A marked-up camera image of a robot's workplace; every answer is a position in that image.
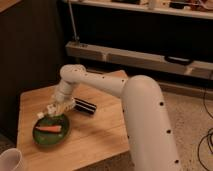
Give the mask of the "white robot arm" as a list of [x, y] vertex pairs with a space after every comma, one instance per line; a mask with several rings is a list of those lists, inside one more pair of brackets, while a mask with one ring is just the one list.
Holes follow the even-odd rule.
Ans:
[[57, 102], [68, 100], [78, 83], [121, 99], [134, 171], [183, 171], [164, 97], [154, 79], [96, 74], [83, 65], [64, 65], [60, 77]]

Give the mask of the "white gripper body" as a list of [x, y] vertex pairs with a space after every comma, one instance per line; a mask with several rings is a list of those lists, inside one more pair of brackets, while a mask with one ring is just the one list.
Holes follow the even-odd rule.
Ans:
[[52, 100], [53, 106], [57, 110], [71, 110], [75, 107], [75, 100], [71, 98], [69, 94], [64, 94], [58, 89], [54, 91]]

